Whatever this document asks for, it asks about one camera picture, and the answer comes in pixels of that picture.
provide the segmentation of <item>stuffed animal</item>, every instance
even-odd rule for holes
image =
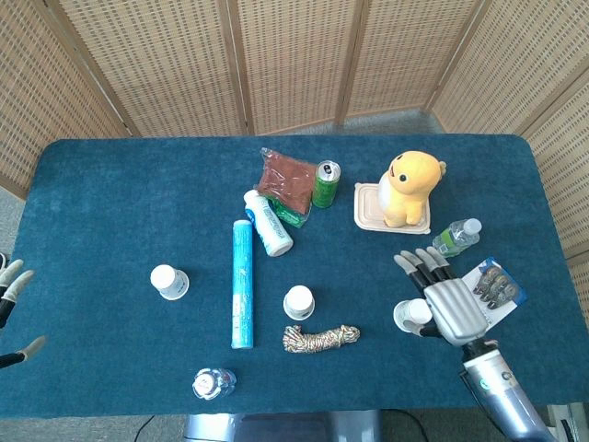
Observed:
[[[378,182],[378,202],[389,227],[420,223],[430,192],[445,174],[444,161],[410,150],[390,163]]]

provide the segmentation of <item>green can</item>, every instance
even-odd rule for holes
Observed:
[[[322,161],[317,167],[315,188],[313,189],[313,204],[325,209],[330,207],[335,198],[340,182],[340,165],[334,161]]]

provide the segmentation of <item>white bottle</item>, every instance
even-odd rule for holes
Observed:
[[[246,202],[246,214],[260,235],[268,256],[280,256],[291,249],[293,239],[284,230],[268,200],[258,191],[247,192],[243,199]]]
[[[168,301],[176,301],[186,295],[190,281],[181,270],[161,264],[151,272],[151,284]]]
[[[399,302],[393,311],[393,319],[397,327],[405,333],[414,332],[423,324],[427,324],[432,318],[432,312],[425,299],[412,299]]]

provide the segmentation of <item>bottle cap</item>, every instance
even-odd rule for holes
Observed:
[[[250,203],[253,203],[255,198],[258,198],[260,196],[261,195],[258,193],[258,191],[253,189],[249,192],[246,192],[246,194],[243,195],[243,201],[245,201],[246,204],[250,204]]]
[[[214,389],[214,377],[210,373],[202,373],[194,379],[194,392],[199,396],[206,396]]]
[[[165,290],[174,283],[176,271],[167,264],[158,265],[151,272],[151,284],[157,290]]]
[[[482,229],[482,224],[477,218],[470,218],[467,219],[464,223],[464,231],[467,235],[474,235],[475,233],[479,233]]]

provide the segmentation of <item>gray carpet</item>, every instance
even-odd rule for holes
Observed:
[[[292,134],[439,134],[434,117],[406,110],[371,117],[352,118],[343,127],[331,123],[307,127]],[[23,203],[0,190],[0,251],[14,246]],[[415,411],[431,442],[503,441],[478,410]],[[0,420],[0,442],[133,441],[149,416]],[[142,431],[139,441],[180,441],[184,416],[156,416]],[[403,414],[384,412],[383,436],[390,442],[418,442],[417,425]],[[276,435],[276,442],[281,441]]]
[[[0,187],[0,252],[12,253],[24,208],[24,201]]]

